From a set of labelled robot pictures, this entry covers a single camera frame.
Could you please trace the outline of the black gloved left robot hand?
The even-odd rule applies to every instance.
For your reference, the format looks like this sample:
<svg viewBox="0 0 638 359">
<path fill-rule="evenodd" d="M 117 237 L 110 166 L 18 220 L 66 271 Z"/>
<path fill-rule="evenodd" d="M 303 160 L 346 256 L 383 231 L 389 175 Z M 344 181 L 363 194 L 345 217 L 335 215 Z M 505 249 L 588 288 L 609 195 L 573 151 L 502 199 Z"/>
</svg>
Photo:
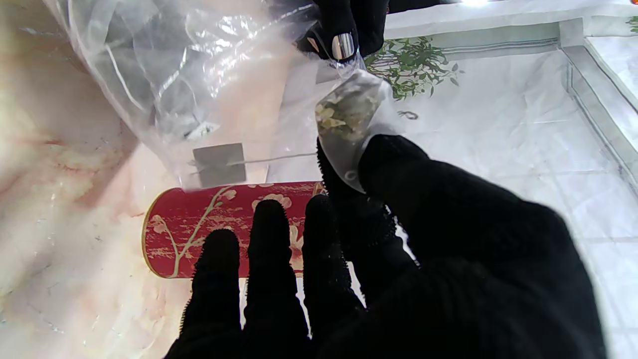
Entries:
<svg viewBox="0 0 638 359">
<path fill-rule="evenodd" d="M 319 20 L 297 41 L 298 50 L 346 63 L 382 47 L 387 0 L 315 0 L 314 5 Z"/>
</svg>

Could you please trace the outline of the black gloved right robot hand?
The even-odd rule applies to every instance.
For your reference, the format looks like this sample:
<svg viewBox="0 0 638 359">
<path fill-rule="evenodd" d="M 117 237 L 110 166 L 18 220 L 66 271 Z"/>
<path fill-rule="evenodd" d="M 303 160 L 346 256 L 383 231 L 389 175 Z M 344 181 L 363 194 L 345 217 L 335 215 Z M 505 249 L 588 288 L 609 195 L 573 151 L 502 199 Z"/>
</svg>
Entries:
<svg viewBox="0 0 638 359">
<path fill-rule="evenodd" d="M 374 136 L 364 193 L 317 145 L 327 195 L 306 205 L 305 301 L 290 228 L 262 200 L 249 240 L 207 236 L 167 359 L 606 359 L 599 309 L 563 217 L 402 136 Z"/>
</svg>

